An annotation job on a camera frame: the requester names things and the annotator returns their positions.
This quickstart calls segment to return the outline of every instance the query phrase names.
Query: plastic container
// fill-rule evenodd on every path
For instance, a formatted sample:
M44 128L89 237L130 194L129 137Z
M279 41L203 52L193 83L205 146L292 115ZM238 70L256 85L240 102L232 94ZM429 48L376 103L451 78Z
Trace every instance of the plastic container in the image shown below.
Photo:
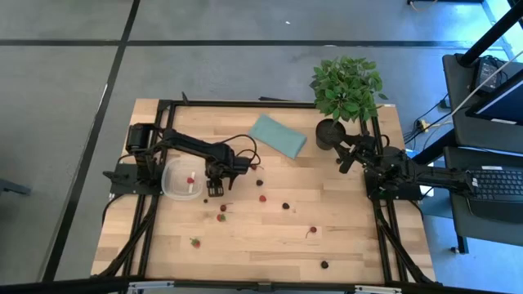
M192 177L194 183L187 183L188 177ZM205 160L203 158L182 155L169 160L163 169L163 194L174 200L197 198L202 193L206 182Z

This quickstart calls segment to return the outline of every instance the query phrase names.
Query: potted plant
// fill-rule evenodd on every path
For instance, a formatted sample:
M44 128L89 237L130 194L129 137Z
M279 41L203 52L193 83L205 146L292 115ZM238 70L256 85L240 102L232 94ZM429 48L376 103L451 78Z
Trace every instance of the potted plant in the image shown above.
M322 120L316 127L316 144L329 150L339 143L345 128L338 121L346 122L357 118L363 121L378 116L374 95L387 100L381 93L382 79L375 62L365 58L352 59L343 56L340 60L322 60L320 67L314 67L314 81L311 88L315 93L316 108L325 116L333 118Z

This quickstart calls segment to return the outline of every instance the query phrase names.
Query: red strawberry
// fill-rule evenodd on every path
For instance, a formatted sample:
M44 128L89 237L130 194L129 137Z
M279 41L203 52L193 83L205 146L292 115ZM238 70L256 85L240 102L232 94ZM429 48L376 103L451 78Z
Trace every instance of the red strawberry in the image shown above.
M200 241L197 238L192 238L190 240L190 245L192 245L194 248L199 248L201 243L200 243Z
M219 215L216 216L216 219L217 219L219 222L226 221L226 215L224 215L224 214L219 214Z

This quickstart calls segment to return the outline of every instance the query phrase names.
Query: black desk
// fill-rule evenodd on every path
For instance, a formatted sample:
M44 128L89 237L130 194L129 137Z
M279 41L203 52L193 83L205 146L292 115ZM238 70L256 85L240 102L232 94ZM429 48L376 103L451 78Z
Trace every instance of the black desk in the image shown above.
M511 77L521 67L521 64L511 63L503 70L508 77ZM472 83L474 69L463 68L458 64L454 55L443 56L443 69L450 104L454 110L470 94L469 86ZM479 96L473 96L463 107L473 105L479 99ZM523 154L523 139L521 139L523 138L523 127L470 118L465 113L465 109L458 111L453 116L454 129L428 146L413 160L419 164L428 164L443 154L445 146L470 146Z
M446 147L444 156L447 168L467 168L471 165L523 167L522 157L469 149ZM466 237L523 246L523 224L516 225L473 216L464 197L451 194L450 199L461 253L468 253Z

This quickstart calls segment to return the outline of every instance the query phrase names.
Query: black keyboard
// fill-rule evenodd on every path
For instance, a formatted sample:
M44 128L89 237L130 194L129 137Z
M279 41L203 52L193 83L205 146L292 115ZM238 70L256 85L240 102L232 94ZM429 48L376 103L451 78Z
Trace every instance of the black keyboard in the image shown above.
M475 179L475 201L523 203L523 169L502 167L495 169L468 170Z

